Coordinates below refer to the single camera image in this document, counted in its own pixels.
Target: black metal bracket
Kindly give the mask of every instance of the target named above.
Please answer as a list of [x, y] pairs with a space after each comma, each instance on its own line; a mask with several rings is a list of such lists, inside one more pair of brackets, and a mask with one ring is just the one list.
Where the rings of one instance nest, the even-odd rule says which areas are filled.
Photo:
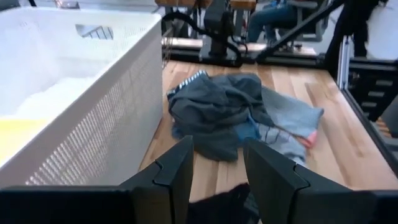
[[[227, 51], [227, 55], [224, 57], [212, 57], [208, 55], [210, 43], [203, 40], [203, 47], [177, 47], [173, 46], [168, 49], [170, 52], [170, 59], [190, 62], [190, 63], [200, 63], [207, 65], [218, 65], [224, 67], [238, 67], [235, 61], [235, 53], [230, 49]], [[314, 68], [314, 69], [325, 69], [323, 65], [323, 55], [304, 55], [304, 54], [292, 54], [288, 52], [275, 52], [271, 56], [264, 58], [260, 61], [255, 61], [254, 55], [258, 51], [248, 51], [246, 54], [243, 53], [243, 62], [246, 64], [259, 64], [259, 65], [275, 65], [275, 66], [286, 66], [286, 67], [298, 67], [298, 68]]]

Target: white laundry basket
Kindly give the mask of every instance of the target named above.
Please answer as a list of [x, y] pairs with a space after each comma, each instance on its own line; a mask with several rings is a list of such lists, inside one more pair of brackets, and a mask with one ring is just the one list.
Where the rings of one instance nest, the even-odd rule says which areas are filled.
[[[18, 107], [62, 80], [85, 80], [23, 114], [48, 123], [0, 164], [0, 188], [118, 185], [137, 172], [162, 117], [160, 20], [30, 7], [0, 13], [0, 118], [21, 118]], [[112, 38], [81, 35], [82, 26], [107, 27]]]

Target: light blue denim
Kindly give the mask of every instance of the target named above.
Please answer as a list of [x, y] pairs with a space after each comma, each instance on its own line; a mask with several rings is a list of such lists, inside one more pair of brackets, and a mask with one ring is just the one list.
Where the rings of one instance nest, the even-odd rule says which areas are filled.
[[292, 6], [284, 3], [277, 6], [269, 4], [251, 15], [248, 25], [248, 42], [257, 42], [262, 31], [265, 32], [268, 41], [276, 41], [273, 24], [296, 20], [297, 12]]

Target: dark clothing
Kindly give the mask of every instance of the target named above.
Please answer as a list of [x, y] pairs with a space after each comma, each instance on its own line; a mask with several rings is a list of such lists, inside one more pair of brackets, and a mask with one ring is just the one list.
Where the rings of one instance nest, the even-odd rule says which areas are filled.
[[241, 147], [234, 127], [253, 119], [274, 126], [262, 100], [256, 74], [199, 75], [169, 99], [169, 113], [183, 135], [192, 135], [195, 150], [216, 161], [235, 161]]
[[189, 203], [187, 224], [257, 224], [257, 204], [248, 184]]

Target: chair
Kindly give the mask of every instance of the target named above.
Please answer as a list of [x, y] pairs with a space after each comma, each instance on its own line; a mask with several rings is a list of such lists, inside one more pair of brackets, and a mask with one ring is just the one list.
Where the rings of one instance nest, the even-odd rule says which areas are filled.
[[[297, 10], [297, 21], [296, 22], [284, 22], [274, 24], [274, 28], [278, 29], [279, 35], [284, 35], [286, 32], [294, 28], [303, 22], [307, 17], [309, 17], [314, 12], [327, 7], [329, 0], [317, 0], [317, 1], [295, 1], [287, 0], [287, 4], [293, 6]], [[321, 42], [323, 39], [323, 34], [328, 27], [329, 16], [326, 16], [321, 21], [317, 22], [315, 26], [311, 26], [305, 29], [295, 40], [291, 41], [290, 48], [293, 47], [300, 48], [301, 45], [294, 45], [294, 41], [300, 42]]]

